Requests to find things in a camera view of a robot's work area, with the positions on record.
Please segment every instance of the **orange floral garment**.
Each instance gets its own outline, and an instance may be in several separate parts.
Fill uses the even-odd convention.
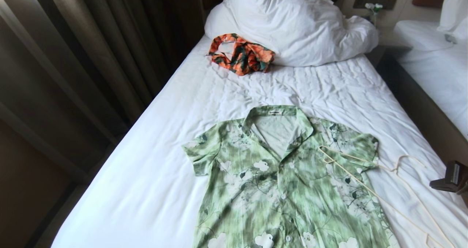
[[[234,42],[234,52],[231,60],[225,53],[216,53],[221,43]],[[268,72],[268,67],[273,62],[275,52],[257,43],[247,42],[235,33],[220,35],[213,40],[210,47],[212,62],[231,70],[236,75],[247,75],[253,72]]]

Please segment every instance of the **nightstand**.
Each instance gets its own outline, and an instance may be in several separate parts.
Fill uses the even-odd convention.
[[[380,28],[379,45],[370,53],[366,53],[366,57],[374,68],[376,68],[386,50],[405,51],[411,50],[411,48],[411,46],[404,43],[397,35],[394,35],[393,28]]]

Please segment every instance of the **shirt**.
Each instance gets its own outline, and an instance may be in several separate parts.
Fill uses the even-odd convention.
[[[214,125],[183,146],[195,175],[209,175],[194,247],[399,247],[377,197],[319,150],[371,188],[377,145],[294,106]]]
[[[232,57],[229,59],[224,52],[218,53],[219,46],[224,42],[234,42]],[[268,72],[269,65],[274,61],[275,52],[268,48],[251,43],[235,33],[216,37],[208,53],[212,62],[231,70],[236,75],[243,76],[253,72]]]

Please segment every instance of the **mattress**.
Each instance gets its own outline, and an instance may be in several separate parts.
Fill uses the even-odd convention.
[[[380,140],[380,164],[399,176],[368,172],[401,247],[468,242],[468,211],[459,196],[429,188],[445,166],[363,56],[320,67],[274,66],[239,77],[211,63],[203,37],[112,152],[58,232],[53,248],[191,247],[207,176],[195,177],[181,145],[252,107],[296,105],[306,115],[343,123]],[[409,183],[412,190],[405,186]],[[393,206],[417,226],[409,223]]]
[[[398,22],[394,32],[415,48],[397,60],[468,140],[467,43],[448,43],[437,27],[436,22]]]

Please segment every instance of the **curtain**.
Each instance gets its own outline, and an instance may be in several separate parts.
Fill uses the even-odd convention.
[[[88,182],[200,39],[200,9],[198,0],[0,0],[0,121]]]

